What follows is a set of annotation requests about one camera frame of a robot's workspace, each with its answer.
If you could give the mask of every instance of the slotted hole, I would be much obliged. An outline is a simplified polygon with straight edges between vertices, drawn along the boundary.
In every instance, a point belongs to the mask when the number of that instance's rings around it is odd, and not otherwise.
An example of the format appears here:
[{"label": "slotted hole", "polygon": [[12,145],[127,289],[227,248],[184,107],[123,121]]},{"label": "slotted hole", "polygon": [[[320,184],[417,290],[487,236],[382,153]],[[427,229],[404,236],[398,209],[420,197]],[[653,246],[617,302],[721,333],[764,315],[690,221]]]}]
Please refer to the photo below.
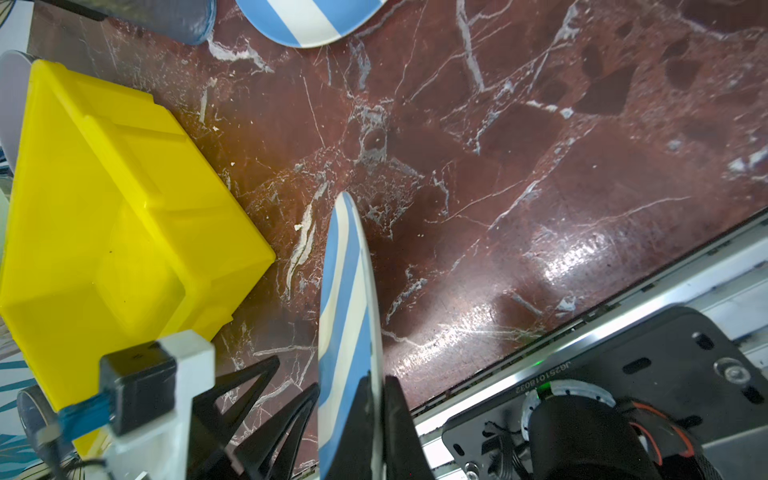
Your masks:
[{"label": "slotted hole", "polygon": [[650,366],[650,359],[647,357],[639,358],[634,362],[629,362],[627,365],[621,367],[621,371],[627,375],[633,375],[640,372],[642,369],[646,369]]},{"label": "slotted hole", "polygon": [[678,420],[677,421],[677,424],[679,426],[683,427],[684,429],[690,429],[692,427],[698,427],[702,423],[704,423],[704,419],[702,419],[698,415],[691,415],[691,416],[685,417],[682,420]]},{"label": "slotted hole", "polygon": [[696,332],[692,335],[692,337],[702,350],[712,350],[715,348],[715,343],[712,341],[712,339],[702,332]]},{"label": "slotted hole", "polygon": [[760,395],[760,392],[758,392],[757,389],[751,385],[742,389],[741,392],[744,394],[747,400],[749,400],[751,403],[754,403],[755,405],[760,405],[766,401],[763,396]]}]

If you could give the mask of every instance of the blue and white striped plate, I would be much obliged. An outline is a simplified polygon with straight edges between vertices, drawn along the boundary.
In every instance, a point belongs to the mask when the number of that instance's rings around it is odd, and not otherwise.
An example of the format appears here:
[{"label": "blue and white striped plate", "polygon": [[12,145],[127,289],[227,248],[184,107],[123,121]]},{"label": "blue and white striped plate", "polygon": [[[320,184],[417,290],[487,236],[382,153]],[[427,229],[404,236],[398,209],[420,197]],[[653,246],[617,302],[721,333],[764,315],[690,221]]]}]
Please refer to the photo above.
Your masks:
[{"label": "blue and white striped plate", "polygon": [[[320,478],[339,448],[360,379],[371,374],[373,438],[371,469],[378,480],[382,463],[381,401],[384,376],[379,302],[366,236],[347,192],[336,198],[328,229],[319,322]],[[340,452],[350,455],[352,452]]]},{"label": "blue and white striped plate", "polygon": [[289,47],[327,45],[355,31],[386,0],[237,0],[248,21]]}]

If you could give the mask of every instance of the yellow plastic bin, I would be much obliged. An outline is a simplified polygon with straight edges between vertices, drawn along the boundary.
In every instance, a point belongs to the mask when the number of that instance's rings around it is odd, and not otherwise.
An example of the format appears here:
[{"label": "yellow plastic bin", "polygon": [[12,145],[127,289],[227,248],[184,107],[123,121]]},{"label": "yellow plastic bin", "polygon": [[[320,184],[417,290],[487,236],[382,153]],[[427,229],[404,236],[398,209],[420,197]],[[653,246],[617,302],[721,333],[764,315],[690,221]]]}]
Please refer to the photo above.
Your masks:
[{"label": "yellow plastic bin", "polygon": [[275,254],[151,95],[42,60],[29,82],[0,313],[59,410],[105,353],[213,338]]}]

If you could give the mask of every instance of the screw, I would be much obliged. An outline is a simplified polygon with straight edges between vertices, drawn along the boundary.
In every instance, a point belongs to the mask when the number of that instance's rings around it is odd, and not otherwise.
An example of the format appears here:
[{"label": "screw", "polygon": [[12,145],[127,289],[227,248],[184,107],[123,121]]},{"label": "screw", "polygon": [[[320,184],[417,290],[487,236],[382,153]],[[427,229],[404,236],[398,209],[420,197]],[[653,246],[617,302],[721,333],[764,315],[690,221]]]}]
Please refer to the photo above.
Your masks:
[{"label": "screw", "polygon": [[725,377],[725,380],[737,385],[746,385],[752,379],[750,371],[741,365],[729,366],[725,369],[723,376]]},{"label": "screw", "polygon": [[752,379],[750,371],[736,359],[723,357],[714,364],[715,372],[734,385],[746,385]]},{"label": "screw", "polygon": [[467,465],[464,465],[464,470],[467,472],[467,480],[479,480],[480,479],[480,470],[478,470],[478,466],[475,465],[473,462],[468,462]]}]

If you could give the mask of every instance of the marble surface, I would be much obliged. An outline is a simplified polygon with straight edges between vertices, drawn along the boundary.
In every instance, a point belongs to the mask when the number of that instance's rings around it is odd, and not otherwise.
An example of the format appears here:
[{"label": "marble surface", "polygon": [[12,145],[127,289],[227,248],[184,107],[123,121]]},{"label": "marble surface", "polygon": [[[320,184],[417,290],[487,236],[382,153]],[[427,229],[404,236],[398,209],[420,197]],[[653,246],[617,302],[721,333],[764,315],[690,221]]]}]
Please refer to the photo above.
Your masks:
[{"label": "marble surface", "polygon": [[342,190],[411,407],[765,207],[766,27],[761,0],[390,0],[301,51],[233,0],[198,47],[38,3],[30,51],[152,93],[274,247],[214,340],[220,372],[282,362],[239,442],[317,380]]}]

